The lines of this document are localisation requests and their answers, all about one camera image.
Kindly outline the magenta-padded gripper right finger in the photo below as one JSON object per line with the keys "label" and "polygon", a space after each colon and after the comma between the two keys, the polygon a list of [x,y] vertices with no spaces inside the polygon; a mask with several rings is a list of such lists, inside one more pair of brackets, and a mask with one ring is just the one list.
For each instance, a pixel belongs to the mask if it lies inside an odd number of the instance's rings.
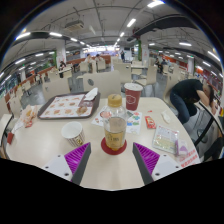
{"label": "magenta-padded gripper right finger", "polygon": [[169,155],[159,155],[138,143],[133,144],[133,154],[145,185],[181,170],[181,166]]}

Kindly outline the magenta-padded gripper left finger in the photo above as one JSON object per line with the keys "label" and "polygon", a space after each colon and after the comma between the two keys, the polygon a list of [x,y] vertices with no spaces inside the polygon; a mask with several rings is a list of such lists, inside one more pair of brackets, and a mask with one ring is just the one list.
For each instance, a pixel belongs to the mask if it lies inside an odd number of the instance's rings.
{"label": "magenta-padded gripper left finger", "polygon": [[79,185],[90,154],[91,143],[86,143],[65,155],[57,155],[45,164],[42,169]]}

